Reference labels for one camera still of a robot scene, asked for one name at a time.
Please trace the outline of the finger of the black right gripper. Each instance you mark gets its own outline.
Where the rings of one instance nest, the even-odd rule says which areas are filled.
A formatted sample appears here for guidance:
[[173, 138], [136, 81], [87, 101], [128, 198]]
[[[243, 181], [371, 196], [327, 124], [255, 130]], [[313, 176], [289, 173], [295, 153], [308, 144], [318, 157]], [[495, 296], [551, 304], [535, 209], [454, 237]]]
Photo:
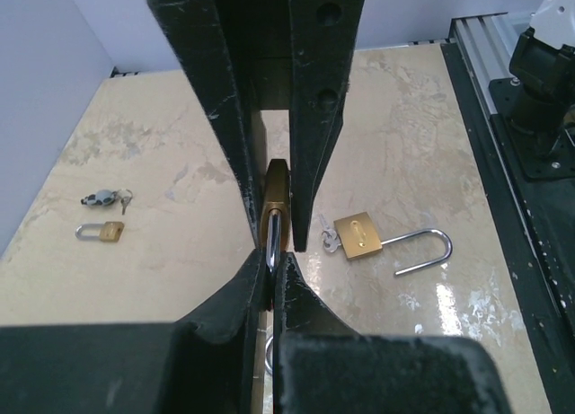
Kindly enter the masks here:
[[238, 184], [253, 243], [262, 206], [261, 117], [226, 26], [224, 0], [146, 0], [204, 110]]
[[365, 0], [288, 0], [291, 37], [291, 217], [307, 249], [314, 199], [339, 138]]

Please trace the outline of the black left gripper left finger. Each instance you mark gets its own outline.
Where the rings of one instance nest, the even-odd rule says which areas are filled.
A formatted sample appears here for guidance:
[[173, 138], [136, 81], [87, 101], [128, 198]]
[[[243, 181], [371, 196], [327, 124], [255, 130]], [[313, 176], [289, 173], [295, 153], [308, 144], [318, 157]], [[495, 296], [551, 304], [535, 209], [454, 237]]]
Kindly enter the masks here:
[[4, 413], [259, 413], [267, 269], [237, 273], [176, 322], [4, 327]]

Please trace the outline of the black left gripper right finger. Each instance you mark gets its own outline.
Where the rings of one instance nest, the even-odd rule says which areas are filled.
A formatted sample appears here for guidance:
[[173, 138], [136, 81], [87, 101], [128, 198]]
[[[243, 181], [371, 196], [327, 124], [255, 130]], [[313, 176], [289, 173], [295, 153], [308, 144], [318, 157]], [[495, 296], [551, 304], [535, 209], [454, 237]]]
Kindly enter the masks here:
[[296, 257], [275, 272], [277, 413], [509, 413], [497, 367], [462, 337], [365, 335], [305, 282]]

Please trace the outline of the small long-shackle brass padlock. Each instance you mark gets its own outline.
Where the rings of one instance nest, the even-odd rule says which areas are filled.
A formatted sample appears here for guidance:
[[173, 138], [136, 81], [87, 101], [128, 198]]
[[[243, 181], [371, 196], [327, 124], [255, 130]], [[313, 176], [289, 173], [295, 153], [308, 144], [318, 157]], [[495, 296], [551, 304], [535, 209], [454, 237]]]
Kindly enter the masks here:
[[87, 223], [75, 229], [75, 237], [79, 241], [118, 242], [125, 225], [120, 221], [105, 223]]

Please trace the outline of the keys with grey fob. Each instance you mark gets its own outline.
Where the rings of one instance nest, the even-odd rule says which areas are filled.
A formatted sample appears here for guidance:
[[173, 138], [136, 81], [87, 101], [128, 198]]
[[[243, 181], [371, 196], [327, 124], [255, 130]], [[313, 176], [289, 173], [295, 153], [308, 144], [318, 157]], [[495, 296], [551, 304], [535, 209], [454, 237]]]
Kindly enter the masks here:
[[121, 214], [126, 213], [127, 207], [134, 197], [130, 189], [100, 189], [80, 199], [80, 203], [86, 207], [109, 207], [120, 203]]

